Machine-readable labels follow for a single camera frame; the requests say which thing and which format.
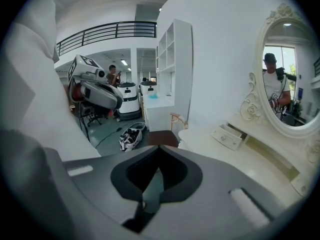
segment black cap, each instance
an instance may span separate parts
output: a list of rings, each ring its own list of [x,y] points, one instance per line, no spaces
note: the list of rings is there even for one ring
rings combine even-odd
[[[266,53],[263,61],[270,64],[277,63],[276,56],[273,53]]]

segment window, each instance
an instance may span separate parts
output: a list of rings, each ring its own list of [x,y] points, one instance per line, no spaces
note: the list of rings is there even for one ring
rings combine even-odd
[[[295,48],[284,47],[284,46],[269,46],[266,45],[263,51],[263,59],[266,53],[274,54],[276,58],[276,67],[283,67],[287,74],[296,76],[297,75],[297,66],[296,66],[296,53]],[[262,68],[266,70],[266,65],[262,63]],[[291,100],[294,100],[296,93],[296,81],[287,79],[290,85],[290,95]]]

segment man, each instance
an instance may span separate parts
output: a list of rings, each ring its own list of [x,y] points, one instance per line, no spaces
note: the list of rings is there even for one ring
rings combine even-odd
[[[266,72],[263,73],[265,92],[271,108],[278,111],[279,107],[291,102],[289,81],[285,75],[282,81],[278,80],[276,73],[277,60],[273,53],[266,53],[263,61],[266,66]]]
[[[116,74],[116,66],[115,65],[111,65],[109,67],[109,74],[106,75],[106,78],[108,79],[108,83],[110,85],[112,85],[113,87],[116,87],[117,88],[117,84],[120,84],[121,83],[121,74]]]

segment mirror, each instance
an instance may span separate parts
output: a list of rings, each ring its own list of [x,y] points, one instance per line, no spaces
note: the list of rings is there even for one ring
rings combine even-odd
[[[284,124],[299,127],[320,111],[320,51],[313,31],[293,22],[281,22],[268,32],[262,75],[269,105]]]

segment green floor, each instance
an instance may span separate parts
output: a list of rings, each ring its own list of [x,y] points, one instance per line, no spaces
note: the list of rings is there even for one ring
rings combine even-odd
[[[141,118],[133,119],[133,120],[124,120],[117,122],[114,118],[108,118],[108,119],[99,119],[100,123],[102,125],[99,125],[97,121],[90,124],[90,127],[88,127],[88,133],[90,138],[90,143],[92,146],[96,147],[101,140],[103,140],[106,136],[111,135],[107,137],[104,141],[101,142],[101,144],[97,147],[97,151],[101,156],[110,156],[122,153],[123,151],[120,150],[120,144],[119,144],[119,138],[120,135],[133,123],[136,122],[145,122],[145,120]],[[82,132],[86,136],[85,128],[82,126]],[[120,131],[115,132],[118,128],[123,127]],[[136,149],[142,148],[148,145],[147,136],[148,136],[148,130],[145,128],[142,132],[143,138],[142,141],[138,144]]]

